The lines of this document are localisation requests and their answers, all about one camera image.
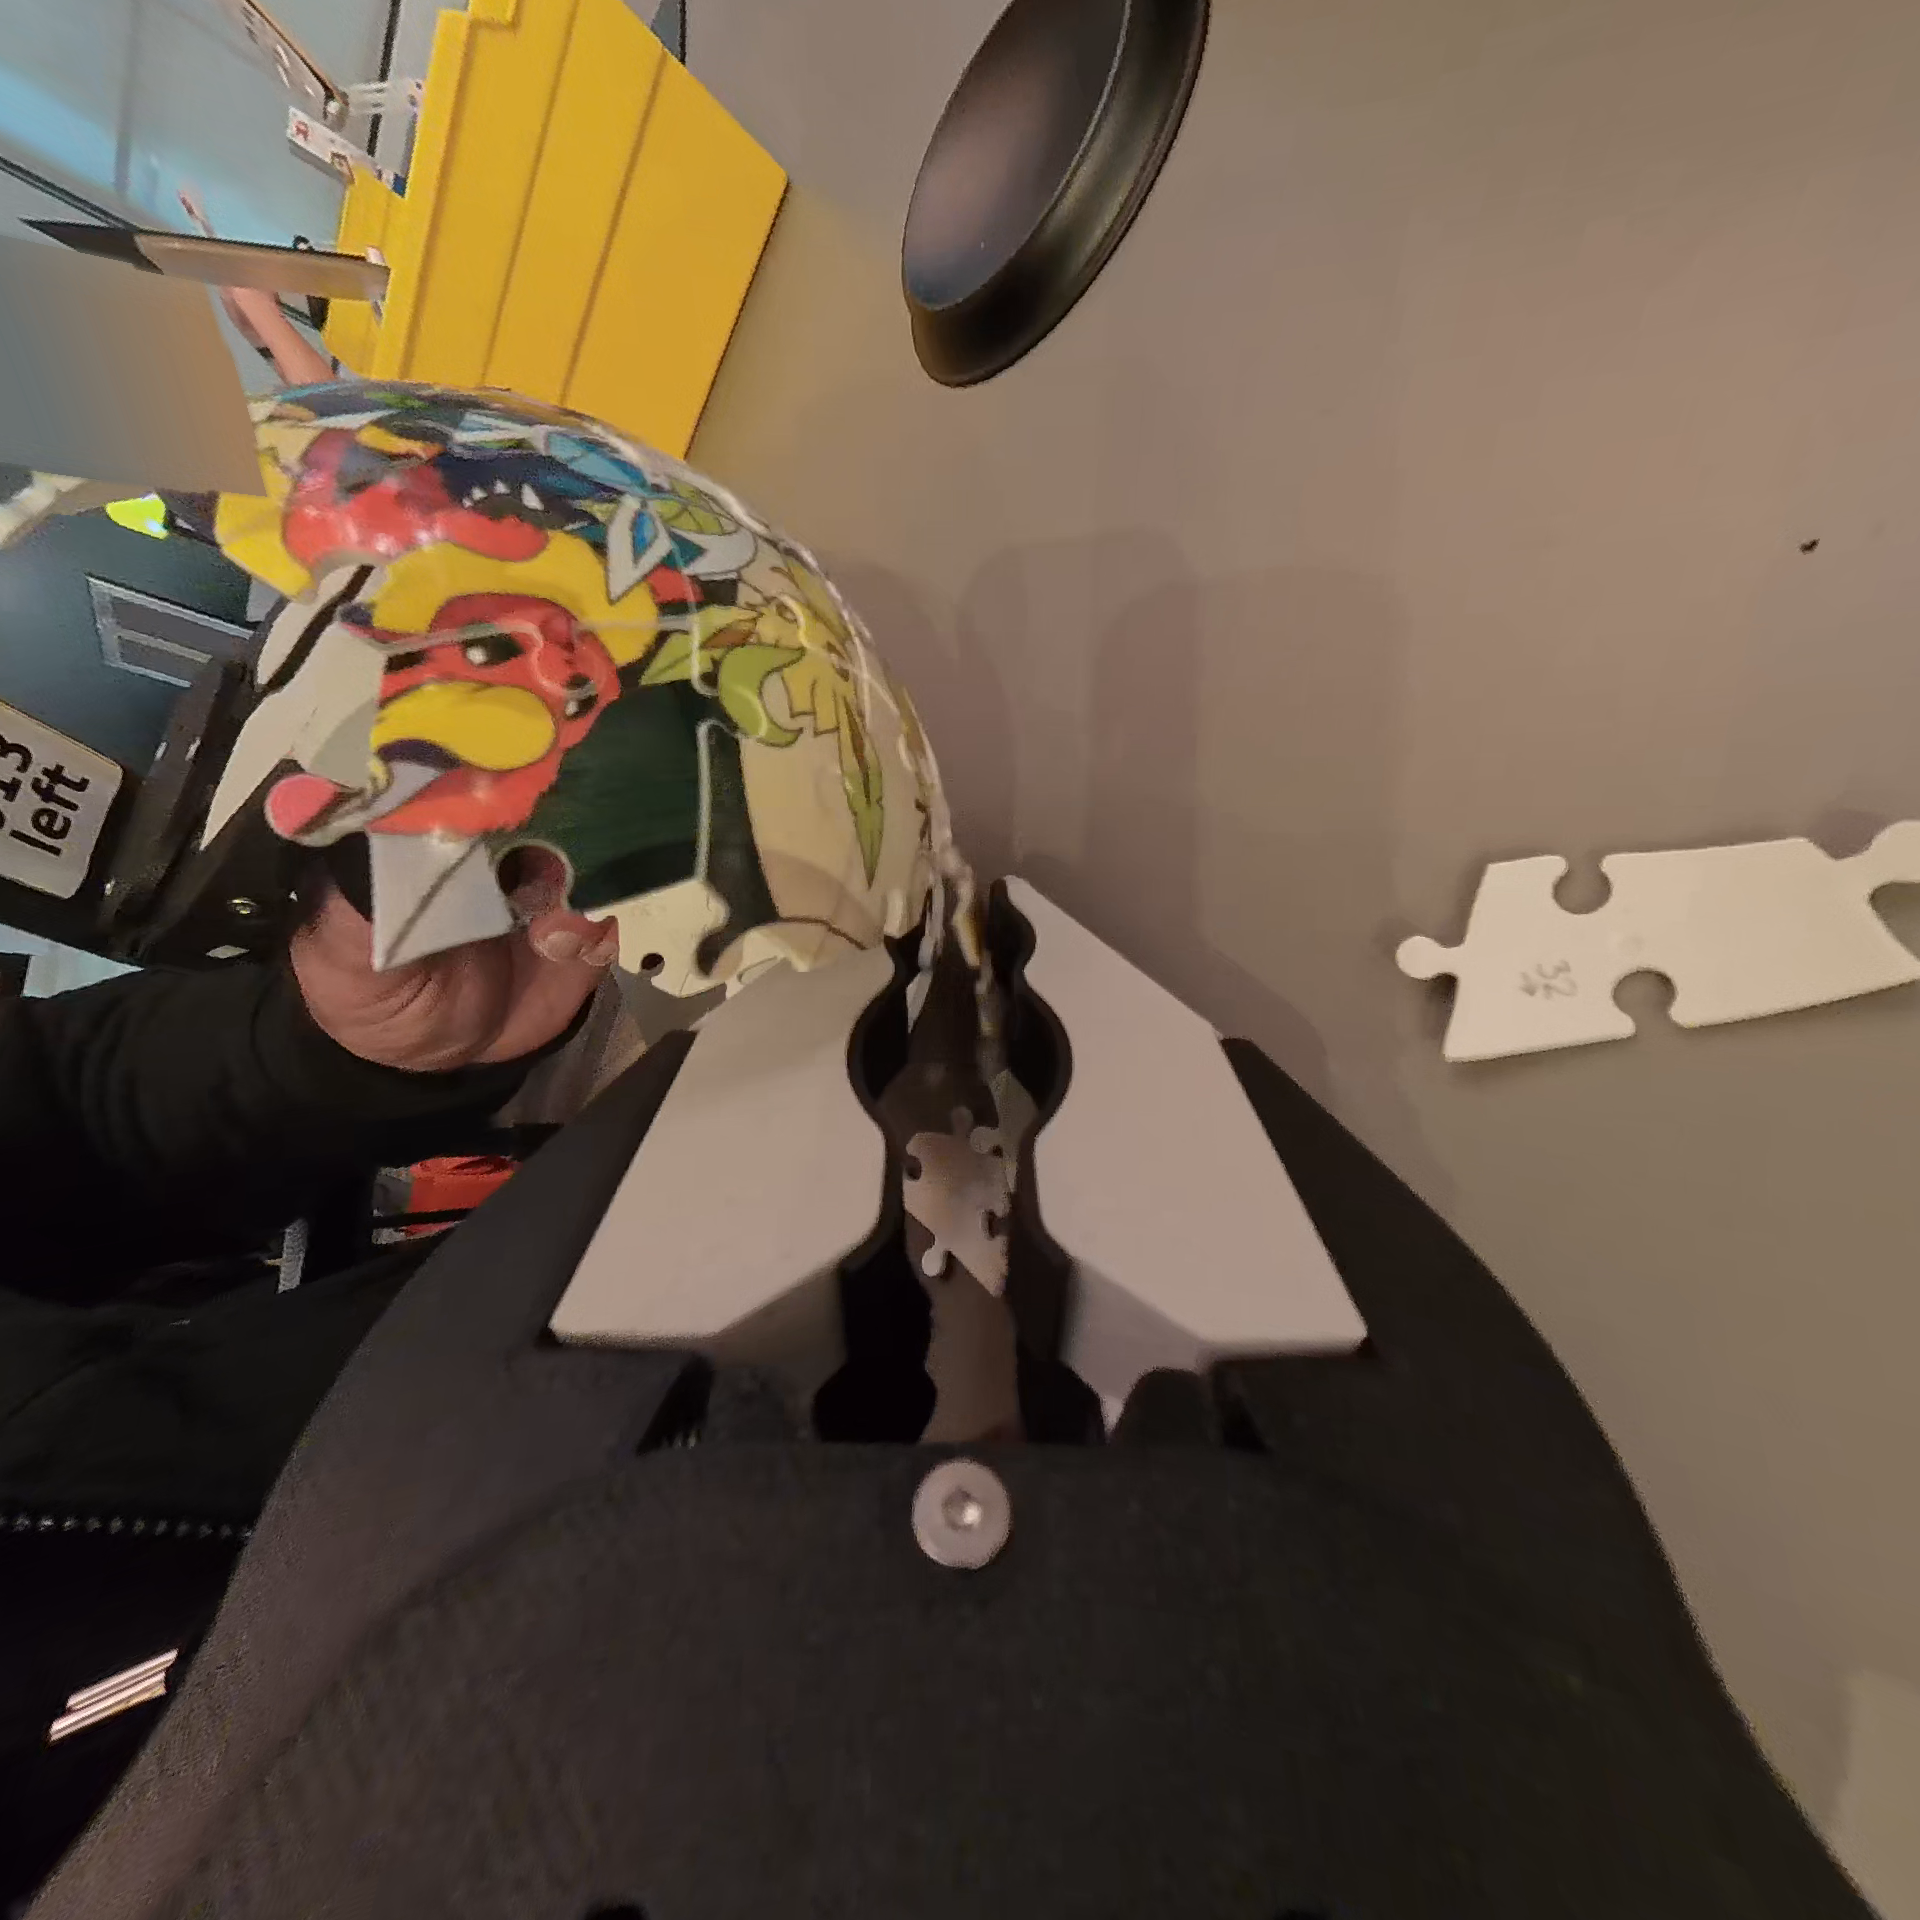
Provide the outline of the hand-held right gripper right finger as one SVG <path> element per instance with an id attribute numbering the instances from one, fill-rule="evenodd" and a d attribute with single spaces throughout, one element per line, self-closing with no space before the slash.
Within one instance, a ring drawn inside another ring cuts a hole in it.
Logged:
<path id="1" fill-rule="evenodd" d="M 990 896 L 1014 1122 L 1003 1300 L 1027 1434 L 1111 1429 L 1139 1382 L 1348 1360 L 1365 1318 L 1227 1042 L 1022 879 Z"/>

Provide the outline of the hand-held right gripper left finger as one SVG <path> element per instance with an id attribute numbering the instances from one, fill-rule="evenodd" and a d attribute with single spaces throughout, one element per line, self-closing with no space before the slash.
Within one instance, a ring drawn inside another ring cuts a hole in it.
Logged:
<path id="1" fill-rule="evenodd" d="M 878 945 L 704 1017 L 548 1317 L 561 1353 L 744 1370 L 816 1434 L 923 1429 L 923 1282 L 878 1113 L 906 977 Z"/>

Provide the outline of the black round ball stand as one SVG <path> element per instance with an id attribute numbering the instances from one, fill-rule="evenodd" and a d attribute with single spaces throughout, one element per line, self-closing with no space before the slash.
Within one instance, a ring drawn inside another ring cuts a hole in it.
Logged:
<path id="1" fill-rule="evenodd" d="M 1091 292 L 1183 131 L 1212 5 L 1009 5 L 919 157 L 901 302 L 919 370 L 1012 370 Z"/>

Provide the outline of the person's left forearm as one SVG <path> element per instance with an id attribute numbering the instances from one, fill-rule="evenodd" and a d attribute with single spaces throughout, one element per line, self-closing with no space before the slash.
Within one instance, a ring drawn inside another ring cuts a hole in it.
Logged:
<path id="1" fill-rule="evenodd" d="M 458 1151 L 559 1044 L 446 1075 L 378 1068 L 313 1027 L 286 958 L 12 999 L 3 1294 L 82 1305 L 259 1251 L 329 1191 Z"/>

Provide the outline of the yellow plastic bin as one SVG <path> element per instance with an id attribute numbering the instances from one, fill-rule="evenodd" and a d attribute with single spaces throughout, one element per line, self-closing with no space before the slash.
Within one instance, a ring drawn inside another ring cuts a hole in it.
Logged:
<path id="1" fill-rule="evenodd" d="M 322 477 L 432 468 L 434 540 L 568 534 L 669 604 L 731 604 L 753 540 L 669 502 L 786 176 L 626 5 L 442 12 L 405 191 L 349 188 L 338 241 L 387 264 L 336 302 Z"/>

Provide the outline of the single curved puzzle piece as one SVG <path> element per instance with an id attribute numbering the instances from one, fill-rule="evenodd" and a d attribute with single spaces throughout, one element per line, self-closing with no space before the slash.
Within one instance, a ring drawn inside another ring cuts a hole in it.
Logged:
<path id="1" fill-rule="evenodd" d="M 901 1152 L 901 1204 L 919 1228 L 923 1280 L 968 1277 L 1003 1296 L 1014 1169 L 997 1122 L 952 1108 L 944 1127 L 916 1129 Z"/>

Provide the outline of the two joined white puzzle pieces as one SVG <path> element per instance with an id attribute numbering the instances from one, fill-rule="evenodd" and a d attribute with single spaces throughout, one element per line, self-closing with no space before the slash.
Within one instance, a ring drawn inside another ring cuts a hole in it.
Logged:
<path id="1" fill-rule="evenodd" d="M 1408 979 L 1453 979 L 1444 1059 L 1506 1063 L 1621 1042 L 1635 1022 L 1619 983 L 1670 986 L 1669 1022 L 1714 1029 L 1795 1017 L 1915 983 L 1915 953 L 1874 896 L 1915 883 L 1915 823 L 1889 823 L 1838 860 L 1804 836 L 1683 853 L 1603 855 L 1606 897 L 1558 903 L 1568 860 L 1506 860 L 1483 873 L 1456 945 L 1398 946 Z"/>

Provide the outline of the person's left hand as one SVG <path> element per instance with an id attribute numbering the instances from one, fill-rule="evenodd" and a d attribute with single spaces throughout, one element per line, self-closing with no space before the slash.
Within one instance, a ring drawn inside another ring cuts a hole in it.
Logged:
<path id="1" fill-rule="evenodd" d="M 372 924 L 334 883 L 300 897 L 286 958 L 313 1027 L 352 1059 L 446 1075 L 529 1063 L 565 1042 L 618 961 L 618 924 L 515 892 L 513 924 L 481 945 L 378 970 Z"/>

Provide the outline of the orange red item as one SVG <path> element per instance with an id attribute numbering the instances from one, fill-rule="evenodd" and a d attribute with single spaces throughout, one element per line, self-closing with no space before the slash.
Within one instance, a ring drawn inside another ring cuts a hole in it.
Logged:
<path id="1" fill-rule="evenodd" d="M 437 1155 L 400 1169 L 387 1228 L 400 1239 L 442 1235 L 501 1189 L 519 1163 L 499 1152 Z"/>

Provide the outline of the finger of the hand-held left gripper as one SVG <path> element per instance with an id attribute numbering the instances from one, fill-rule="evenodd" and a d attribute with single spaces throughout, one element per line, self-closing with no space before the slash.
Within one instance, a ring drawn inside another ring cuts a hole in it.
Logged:
<path id="1" fill-rule="evenodd" d="M 443 829 L 370 832 L 372 970 L 419 968 L 515 927 L 493 855 Z"/>
<path id="2" fill-rule="evenodd" d="M 349 629 L 349 610 L 363 600 L 363 592 L 286 599 L 260 624 L 250 706 L 212 783 L 202 847 L 236 812 L 248 812 L 284 765 L 334 783 L 363 783 L 378 699 L 378 650 Z"/>

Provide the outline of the partly built white puzzle ball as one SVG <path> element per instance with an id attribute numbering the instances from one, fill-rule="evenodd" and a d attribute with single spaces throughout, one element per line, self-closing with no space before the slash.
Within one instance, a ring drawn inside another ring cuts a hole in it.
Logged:
<path id="1" fill-rule="evenodd" d="M 669 995 L 738 995 L 916 942 L 984 983 L 979 890 L 956 848 L 926 730 L 825 570 L 680 460 L 673 508 L 721 508 L 753 540 L 731 604 L 615 585 L 568 534 L 482 523 L 434 540 L 432 468 L 319 428 L 319 386 L 250 401 L 259 479 L 220 493 L 220 556 L 282 600 L 363 592 L 349 629 L 378 650 L 363 783 L 284 775 L 271 829 L 300 848 L 443 829 L 618 924 L 618 961 Z"/>

